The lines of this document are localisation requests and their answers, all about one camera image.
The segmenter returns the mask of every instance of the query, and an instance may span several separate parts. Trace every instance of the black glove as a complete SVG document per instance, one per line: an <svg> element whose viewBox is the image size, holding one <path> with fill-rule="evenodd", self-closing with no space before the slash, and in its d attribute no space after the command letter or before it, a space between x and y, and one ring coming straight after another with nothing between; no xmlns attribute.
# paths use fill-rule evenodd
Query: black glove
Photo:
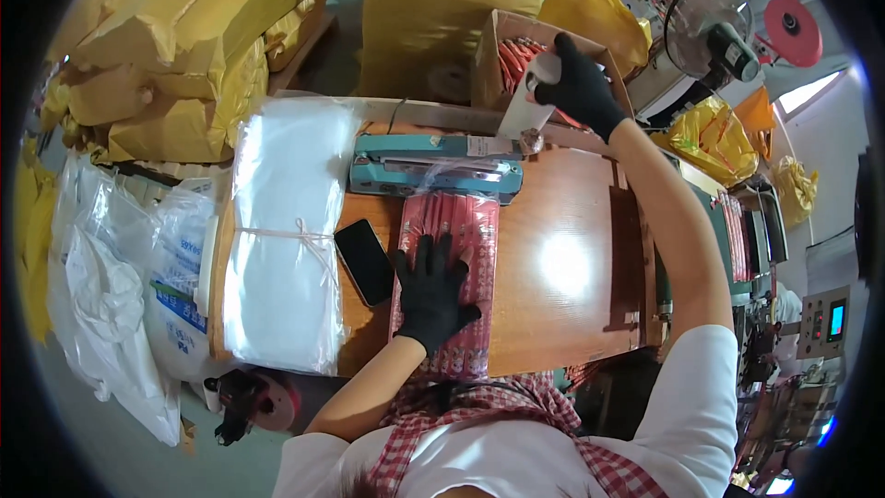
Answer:
<svg viewBox="0 0 885 498"><path fill-rule="evenodd" d="M443 235L436 246L433 237L421 235L414 270L409 269L404 251L396 251L396 275L403 286L399 298L403 325L394 334L414 338L424 346L428 356L481 316L475 304L458 305L468 268L466 263L457 260L447 270L450 250L450 234Z"/></svg>
<svg viewBox="0 0 885 498"><path fill-rule="evenodd" d="M565 33L553 40L556 54L562 59L559 83L538 83L535 101L552 104L575 121L589 125L607 143L612 131L628 116L612 96L605 75L593 58L578 52Z"/></svg>

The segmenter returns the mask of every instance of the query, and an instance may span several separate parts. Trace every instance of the wooden tabletop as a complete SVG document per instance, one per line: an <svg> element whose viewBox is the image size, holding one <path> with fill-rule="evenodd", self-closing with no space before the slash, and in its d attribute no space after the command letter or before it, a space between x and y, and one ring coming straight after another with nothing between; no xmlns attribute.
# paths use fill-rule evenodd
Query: wooden tabletop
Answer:
<svg viewBox="0 0 885 498"><path fill-rule="evenodd" d="M392 133L415 132L440 131L393 125ZM524 161L523 170L522 189L499 218L490 375L550 370L638 348L640 322L656 310L654 261L647 260L653 244L617 163L548 148ZM403 199L348 193L338 228L366 218L392 255L402 210ZM222 216L219 234L225 217L230 222ZM217 242L218 262L229 249ZM387 343L389 302L370 309L340 264L339 277L350 334L338 372L350 377ZM213 280L212 294L221 286ZM223 356L222 324L213 321L213 354Z"/></svg>

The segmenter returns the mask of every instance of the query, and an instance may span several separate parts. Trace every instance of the red checkered apron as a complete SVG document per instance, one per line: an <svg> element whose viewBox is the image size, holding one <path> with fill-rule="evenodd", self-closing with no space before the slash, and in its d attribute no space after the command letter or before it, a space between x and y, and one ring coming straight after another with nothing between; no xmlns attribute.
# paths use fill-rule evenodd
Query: red checkered apron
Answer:
<svg viewBox="0 0 885 498"><path fill-rule="evenodd" d="M527 419L556 427L572 438L590 473L612 498L667 496L634 462L574 436L573 430L581 425L581 419L553 384L551 371L481 383L406 383L382 419L382 427L395 428L372 467L370 478L396 495L418 440L426 431L482 417L489 421Z"/></svg>

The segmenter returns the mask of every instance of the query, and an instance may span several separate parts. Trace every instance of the smartphone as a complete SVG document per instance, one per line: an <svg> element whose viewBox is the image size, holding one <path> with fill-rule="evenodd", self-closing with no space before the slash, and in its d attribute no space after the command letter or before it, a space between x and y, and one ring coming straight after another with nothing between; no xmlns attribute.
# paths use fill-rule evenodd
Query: smartphone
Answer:
<svg viewBox="0 0 885 498"><path fill-rule="evenodd" d="M336 232L335 244L365 305L374 308L393 296L393 266L369 220Z"/></svg>

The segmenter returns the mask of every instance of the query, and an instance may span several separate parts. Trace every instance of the floor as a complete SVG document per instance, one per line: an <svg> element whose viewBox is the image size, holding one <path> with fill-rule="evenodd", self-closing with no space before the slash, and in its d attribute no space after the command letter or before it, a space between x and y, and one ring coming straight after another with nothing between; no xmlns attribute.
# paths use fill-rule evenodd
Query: floor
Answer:
<svg viewBox="0 0 885 498"><path fill-rule="evenodd" d="M362 41L362 1L329 0L340 29L305 65L304 84L310 91L332 96L350 94L358 83L356 51ZM65 151L52 142L43 156L50 169L61 167ZM53 406L83 451L84 460L116 496L168 498L213 496L269 496L276 482L282 433L255 429L228 448L213 436L221 422L188 389L182 392L182 415L196 425L193 456L156 440L114 399L98 402L90 387L73 377L54 335L46 347L35 345L35 356ZM303 419L310 419L341 379L305 377L299 382Z"/></svg>

